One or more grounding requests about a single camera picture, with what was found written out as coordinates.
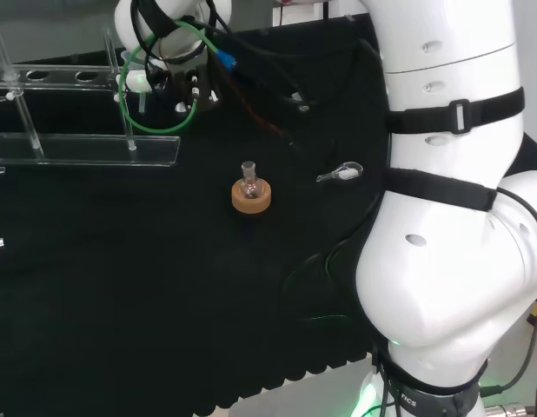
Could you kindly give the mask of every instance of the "green cable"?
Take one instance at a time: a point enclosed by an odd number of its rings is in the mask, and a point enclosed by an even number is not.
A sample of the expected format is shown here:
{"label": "green cable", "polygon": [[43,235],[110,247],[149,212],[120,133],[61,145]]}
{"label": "green cable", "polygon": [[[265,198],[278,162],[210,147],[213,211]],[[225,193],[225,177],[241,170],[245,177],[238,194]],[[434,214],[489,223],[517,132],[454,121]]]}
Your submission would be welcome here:
{"label": "green cable", "polygon": [[189,30],[190,32],[194,33],[195,35],[197,35],[197,37],[199,39],[201,39],[203,42],[205,42],[205,44],[213,51],[213,52],[218,52],[218,48],[212,43],[210,42],[210,39],[208,39],[204,33],[202,33],[199,29],[197,29],[195,26],[192,26],[191,24],[189,23],[186,23],[186,22],[182,22],[182,21],[179,21],[179,20],[176,20],[174,21],[175,24],[177,24],[178,26],[180,26],[181,28],[184,28],[184,29],[187,29]]}
{"label": "green cable", "polygon": [[[184,29],[187,29],[187,30],[193,32],[195,35],[197,35],[197,37],[199,37],[203,42],[205,42],[205,44],[209,48],[211,48],[213,50],[213,52],[215,52],[215,53],[218,52],[218,48],[212,42],[210,42],[210,40],[200,30],[198,30],[194,26],[190,25],[189,23],[179,22],[179,21],[175,21],[175,23],[178,26],[180,26],[180,27],[182,27]],[[155,35],[150,35],[147,39],[145,39],[145,42],[150,43],[153,40],[154,37],[155,37]],[[176,132],[177,130],[182,129],[183,127],[185,127],[189,122],[191,122],[191,119],[193,119],[193,116],[196,114],[196,111],[197,111],[197,101],[196,100],[193,101],[193,104],[191,105],[191,110],[189,111],[189,114],[185,118],[185,120],[183,122],[181,122],[180,124],[178,124],[177,126],[174,126],[172,128],[167,128],[167,129],[152,129],[152,128],[148,128],[146,126],[142,126],[141,124],[139,124],[138,122],[133,120],[133,118],[129,115],[128,108],[126,106],[126,102],[125,102],[125,100],[123,98],[123,86],[126,84],[126,78],[128,77],[129,64],[134,59],[136,59],[136,56],[140,51],[141,51],[140,46],[135,48],[133,50],[133,52],[131,52],[131,54],[129,55],[129,59],[125,62],[125,64],[122,67],[122,74],[120,75],[120,82],[118,83],[118,99],[119,99],[118,102],[120,104],[120,110],[122,111],[123,116],[126,118],[126,120],[128,122],[130,122],[136,128],[142,130],[143,132],[147,132],[147,133],[151,133],[151,134],[168,134],[168,133]]]}

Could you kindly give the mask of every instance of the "strap buckle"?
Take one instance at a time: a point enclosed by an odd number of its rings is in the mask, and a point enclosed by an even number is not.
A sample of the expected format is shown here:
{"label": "strap buckle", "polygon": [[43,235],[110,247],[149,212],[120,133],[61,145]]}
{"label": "strap buckle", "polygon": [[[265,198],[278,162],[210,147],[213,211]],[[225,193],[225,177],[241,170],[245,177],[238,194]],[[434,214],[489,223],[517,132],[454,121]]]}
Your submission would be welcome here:
{"label": "strap buckle", "polygon": [[448,105],[450,131],[454,135],[469,133],[474,128],[471,120],[471,102],[467,99],[454,100]]}

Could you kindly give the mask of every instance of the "black strap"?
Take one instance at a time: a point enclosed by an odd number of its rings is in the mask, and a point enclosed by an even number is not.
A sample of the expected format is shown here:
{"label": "black strap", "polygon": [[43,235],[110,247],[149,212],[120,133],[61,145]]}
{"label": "black strap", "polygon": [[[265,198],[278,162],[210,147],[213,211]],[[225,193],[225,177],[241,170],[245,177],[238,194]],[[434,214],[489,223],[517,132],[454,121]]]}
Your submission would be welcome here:
{"label": "black strap", "polygon": [[457,394],[437,396],[426,394],[391,379],[390,394],[396,404],[401,405],[415,417],[467,417],[479,399],[479,383]]}
{"label": "black strap", "polygon": [[462,135],[470,132],[472,128],[519,115],[526,107],[525,101],[521,87],[504,96],[479,102],[455,100],[447,107],[389,111],[387,131],[404,135],[435,132]]}
{"label": "black strap", "polygon": [[387,169],[384,186],[394,193],[479,211],[489,211],[496,198],[495,189],[414,169]]}
{"label": "black strap", "polygon": [[179,27],[156,4],[156,0],[137,0],[137,8],[147,26],[157,37],[166,37]]}
{"label": "black strap", "polygon": [[391,380],[399,381],[401,384],[405,385],[406,387],[417,389],[426,394],[441,395],[441,396],[456,395],[463,391],[466,391],[467,389],[471,388],[474,384],[479,382],[479,379],[487,370],[487,361],[485,361],[483,363],[483,366],[477,373],[477,375],[474,378],[472,378],[470,381],[466,382],[465,384],[461,384],[457,387],[436,387],[434,385],[429,385],[426,382],[419,381],[417,378],[415,378],[411,374],[408,374],[401,367],[396,365],[394,361],[392,361],[392,359],[388,355],[388,352],[386,352],[385,349],[382,349],[382,348],[379,349],[378,361],[382,364],[382,367],[384,368],[384,372],[386,373],[387,377],[390,378]]}

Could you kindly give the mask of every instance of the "metal connector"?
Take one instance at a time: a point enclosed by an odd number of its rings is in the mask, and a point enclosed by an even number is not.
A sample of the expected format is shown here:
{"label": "metal connector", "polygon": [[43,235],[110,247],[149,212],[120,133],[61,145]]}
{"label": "metal connector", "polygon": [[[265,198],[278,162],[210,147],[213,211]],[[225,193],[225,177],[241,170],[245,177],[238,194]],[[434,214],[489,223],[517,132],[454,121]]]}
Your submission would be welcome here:
{"label": "metal connector", "polygon": [[527,412],[521,404],[514,403],[485,408],[485,415],[487,417],[525,417]]}

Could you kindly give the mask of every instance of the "orange wire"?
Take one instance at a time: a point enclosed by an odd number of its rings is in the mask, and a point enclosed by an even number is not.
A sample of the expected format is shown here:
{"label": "orange wire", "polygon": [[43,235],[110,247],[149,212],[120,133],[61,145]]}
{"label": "orange wire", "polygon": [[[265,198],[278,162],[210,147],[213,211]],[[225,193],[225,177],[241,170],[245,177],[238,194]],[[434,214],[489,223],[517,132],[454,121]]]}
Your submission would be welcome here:
{"label": "orange wire", "polygon": [[245,99],[242,92],[238,89],[238,87],[235,85],[232,79],[228,76],[226,70],[224,69],[220,61],[218,61],[218,58],[215,56],[215,54],[213,54],[211,50],[209,50],[209,54],[214,59],[216,63],[216,67],[220,70],[222,77],[225,79],[226,83],[238,96],[238,98],[242,102],[243,107],[245,107],[249,115],[253,117],[253,119],[255,119],[255,121],[258,122],[264,128],[269,128],[273,130],[278,136],[284,136],[284,133],[282,132],[280,128],[276,127],[273,123],[266,121],[265,119],[257,115],[253,109],[251,109],[251,106],[249,105],[248,101]]}

